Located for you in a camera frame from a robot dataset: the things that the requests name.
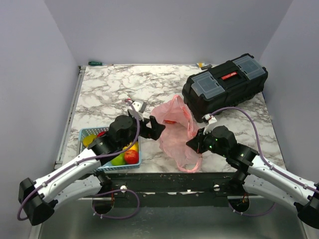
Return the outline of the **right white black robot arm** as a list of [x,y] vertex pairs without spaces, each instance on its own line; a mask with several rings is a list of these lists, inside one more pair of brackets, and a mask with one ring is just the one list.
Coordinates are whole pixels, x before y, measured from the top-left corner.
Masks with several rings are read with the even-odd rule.
[[229,183],[235,195],[243,192],[260,195],[286,206],[297,213],[308,226],[319,227],[319,185],[303,179],[269,160],[263,159],[254,149],[240,144],[225,126],[211,132],[204,128],[186,145],[196,153],[210,151],[223,156],[235,168],[236,176]]

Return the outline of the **yellow fake mango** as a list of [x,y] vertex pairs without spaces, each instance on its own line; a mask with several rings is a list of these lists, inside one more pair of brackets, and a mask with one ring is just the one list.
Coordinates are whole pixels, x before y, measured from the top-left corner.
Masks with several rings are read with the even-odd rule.
[[130,145],[131,145],[131,144],[129,144],[128,146],[123,147],[123,150],[124,150],[124,151],[134,150],[134,151],[136,151],[136,152],[139,151],[139,144],[138,144],[138,142],[135,142],[135,144],[129,148]]

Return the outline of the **small red orange fake fruit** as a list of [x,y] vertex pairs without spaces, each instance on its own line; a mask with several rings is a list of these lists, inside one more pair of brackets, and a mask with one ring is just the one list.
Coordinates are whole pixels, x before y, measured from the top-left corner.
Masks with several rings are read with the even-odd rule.
[[175,124],[176,123],[175,121],[171,121],[171,120],[164,120],[163,122],[166,124]]

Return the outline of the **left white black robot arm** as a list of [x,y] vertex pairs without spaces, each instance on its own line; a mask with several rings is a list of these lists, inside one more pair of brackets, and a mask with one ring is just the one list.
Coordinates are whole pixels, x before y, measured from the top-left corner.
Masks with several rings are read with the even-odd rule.
[[67,202],[86,196],[107,196],[111,185],[105,178],[90,175],[135,144],[138,137],[159,139],[165,129],[163,124],[150,116],[140,120],[120,115],[110,124],[106,133],[96,138],[73,160],[57,170],[35,180],[26,178],[19,184],[18,212],[36,226],[48,220],[56,209]]

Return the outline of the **pink plastic bag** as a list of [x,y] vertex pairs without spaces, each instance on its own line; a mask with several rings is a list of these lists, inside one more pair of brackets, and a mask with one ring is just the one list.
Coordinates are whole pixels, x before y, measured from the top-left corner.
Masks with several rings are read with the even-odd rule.
[[[165,125],[159,141],[160,149],[174,159],[178,170],[186,173],[196,173],[202,166],[202,154],[198,154],[186,145],[198,131],[188,106],[179,95],[155,107],[151,115],[158,123]],[[164,120],[175,121],[175,124],[166,124]]]

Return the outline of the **green fake fruit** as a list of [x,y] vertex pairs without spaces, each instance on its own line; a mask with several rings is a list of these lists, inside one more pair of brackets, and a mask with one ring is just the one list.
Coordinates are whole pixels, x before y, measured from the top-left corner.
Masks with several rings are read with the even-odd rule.
[[113,166],[122,166],[125,165],[125,159],[124,159],[124,153],[119,154],[118,156],[116,156],[115,158],[113,158],[111,160],[111,164]]

